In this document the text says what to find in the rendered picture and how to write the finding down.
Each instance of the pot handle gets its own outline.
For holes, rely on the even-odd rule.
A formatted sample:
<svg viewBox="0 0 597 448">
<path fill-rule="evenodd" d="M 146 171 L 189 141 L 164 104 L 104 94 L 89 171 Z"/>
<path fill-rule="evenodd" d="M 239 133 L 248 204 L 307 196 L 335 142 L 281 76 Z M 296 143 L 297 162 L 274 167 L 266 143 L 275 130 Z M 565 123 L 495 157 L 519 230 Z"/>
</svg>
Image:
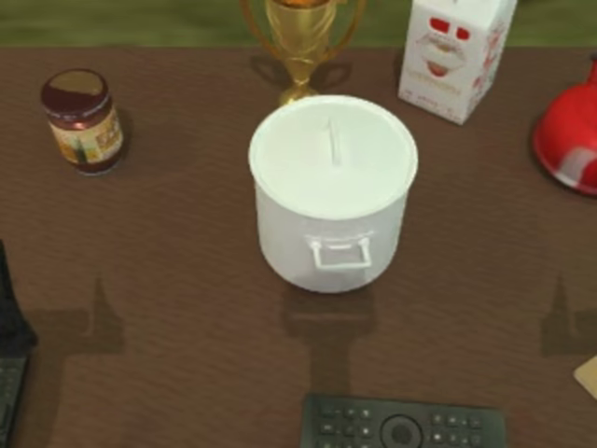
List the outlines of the pot handle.
<svg viewBox="0 0 597 448">
<path fill-rule="evenodd" d="M 358 241 L 358 247 L 361 249 L 361 257 L 363 258 L 362 261 L 358 261 L 355 263 L 338 263 L 338 264 L 324 264 L 321 258 L 321 250 L 322 244 L 319 241 L 311 241 L 309 243 L 309 247 L 313 253 L 313 261 L 315 262 L 315 267 L 319 271 L 353 271 L 358 269 L 366 269 L 370 268 L 372 265 L 371 262 L 371 254 L 369 252 L 369 239 L 363 238 Z M 328 245 L 327 248 L 330 250 L 347 250 L 351 247 L 354 247 L 350 244 L 342 244 L 342 245 Z"/>
</svg>

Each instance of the jar label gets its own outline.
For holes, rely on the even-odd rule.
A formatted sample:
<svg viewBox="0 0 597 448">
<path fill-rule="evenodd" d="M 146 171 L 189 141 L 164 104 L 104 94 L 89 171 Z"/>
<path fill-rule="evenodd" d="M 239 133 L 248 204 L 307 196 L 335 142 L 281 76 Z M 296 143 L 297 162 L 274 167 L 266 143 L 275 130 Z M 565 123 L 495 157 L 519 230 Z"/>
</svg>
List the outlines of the jar label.
<svg viewBox="0 0 597 448">
<path fill-rule="evenodd" d="M 100 123 L 83 130 L 65 130 L 50 123 L 61 153 L 75 164 L 105 161 L 122 147 L 122 130 L 116 109 Z"/>
</svg>

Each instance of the trophy cup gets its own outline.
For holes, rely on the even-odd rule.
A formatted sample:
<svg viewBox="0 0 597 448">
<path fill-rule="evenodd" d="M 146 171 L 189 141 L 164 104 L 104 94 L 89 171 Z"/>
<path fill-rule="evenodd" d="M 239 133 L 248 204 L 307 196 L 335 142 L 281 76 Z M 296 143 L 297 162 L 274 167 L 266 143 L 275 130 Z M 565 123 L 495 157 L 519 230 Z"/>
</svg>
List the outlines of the trophy cup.
<svg viewBox="0 0 597 448">
<path fill-rule="evenodd" d="M 329 35 L 336 19 L 337 5 L 346 0 L 264 0 L 272 42 L 257 25 L 250 0 L 240 1 L 253 35 L 284 64 L 292 78 L 292 86 L 282 93 L 280 105 L 317 94 L 309 86 L 312 73 L 348 44 L 367 3 L 367 0 L 356 0 L 353 20 L 346 34 L 336 46 L 330 47 Z"/>
</svg>

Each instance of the black remote control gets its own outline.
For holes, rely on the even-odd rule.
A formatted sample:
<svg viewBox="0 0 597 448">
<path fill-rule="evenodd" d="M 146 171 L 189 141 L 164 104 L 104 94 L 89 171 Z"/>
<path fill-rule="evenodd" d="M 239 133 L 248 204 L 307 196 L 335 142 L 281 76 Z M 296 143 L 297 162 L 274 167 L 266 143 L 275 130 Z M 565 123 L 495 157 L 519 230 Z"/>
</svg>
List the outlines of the black remote control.
<svg viewBox="0 0 597 448">
<path fill-rule="evenodd" d="M 507 448 L 496 409 L 308 395 L 300 448 Z"/>
<path fill-rule="evenodd" d="M 37 336 L 17 303 L 0 241 L 0 448 L 7 448 L 17 420 L 29 356 Z"/>
</svg>

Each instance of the carton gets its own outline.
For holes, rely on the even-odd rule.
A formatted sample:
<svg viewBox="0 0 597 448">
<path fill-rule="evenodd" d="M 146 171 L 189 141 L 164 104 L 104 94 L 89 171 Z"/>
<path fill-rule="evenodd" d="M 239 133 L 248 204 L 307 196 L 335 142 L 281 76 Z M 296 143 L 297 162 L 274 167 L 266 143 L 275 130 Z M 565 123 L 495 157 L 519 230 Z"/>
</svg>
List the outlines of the carton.
<svg viewBox="0 0 597 448">
<path fill-rule="evenodd" d="M 464 124 L 493 84 L 517 0 L 413 0 L 398 97 Z"/>
</svg>

